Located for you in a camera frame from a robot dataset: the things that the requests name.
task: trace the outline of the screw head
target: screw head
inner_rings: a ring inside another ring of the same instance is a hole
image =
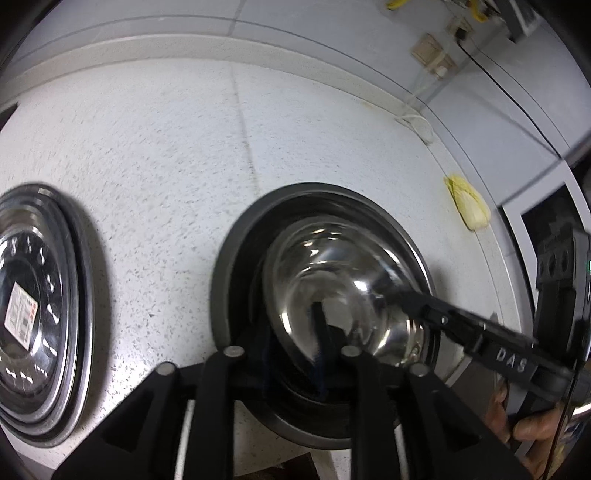
[[[238,358],[244,355],[244,348],[239,345],[230,345],[223,350],[223,354],[230,358]]]
[[[171,373],[173,373],[176,369],[177,367],[175,366],[175,364],[172,364],[170,362],[162,362],[159,366],[156,367],[156,373],[158,375],[162,375],[163,377],[165,377],[166,375],[170,375]]]
[[[340,353],[342,353],[343,356],[354,357],[361,355],[361,350],[355,345],[345,345],[340,350]]]
[[[417,377],[424,377],[429,373],[429,367],[425,364],[412,364],[408,370]]]

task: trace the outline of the wall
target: wall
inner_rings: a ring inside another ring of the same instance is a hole
[[[409,50],[424,33],[449,44],[445,28],[460,13],[475,28],[466,42],[468,51],[526,108],[561,153],[591,127],[591,89],[548,25],[515,45],[504,27],[478,24],[451,2],[412,0],[394,12],[384,3],[63,0],[25,39],[5,78],[102,40],[205,33],[261,41],[322,59],[405,99],[422,70]],[[490,204],[500,205],[556,158],[523,113],[456,45],[450,45],[450,55],[459,65],[453,78],[420,94],[417,107],[469,180]]]

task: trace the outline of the sticker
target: sticker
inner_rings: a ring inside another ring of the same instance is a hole
[[[18,283],[14,283],[4,326],[25,349],[29,350],[33,323],[39,304]]]

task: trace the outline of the speckled white countertop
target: speckled white countertop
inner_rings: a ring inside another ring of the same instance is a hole
[[[0,191],[51,183],[95,230],[86,414],[58,447],[13,440],[44,465],[55,468],[158,363],[188,365],[214,351],[207,299],[217,251],[247,206],[286,184],[323,181],[369,197],[410,234],[442,298],[501,315],[497,293],[510,284],[493,281],[502,271],[487,262],[494,242],[464,227],[446,190],[449,153],[434,157],[364,100],[261,67],[171,59],[73,73],[19,102],[0,134]],[[303,451],[237,405],[236,474]]]

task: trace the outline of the human hand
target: human hand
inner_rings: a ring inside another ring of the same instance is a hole
[[[485,416],[485,424],[499,438],[506,443],[511,438],[511,431],[507,419],[507,413],[503,402],[507,397],[507,386],[503,383],[492,395]],[[562,405],[557,405],[554,410],[533,415],[523,419],[515,425],[512,435],[520,442],[534,441],[530,451],[521,459],[523,465],[529,470],[534,479],[544,474],[546,463],[550,455],[552,439],[560,422]]]

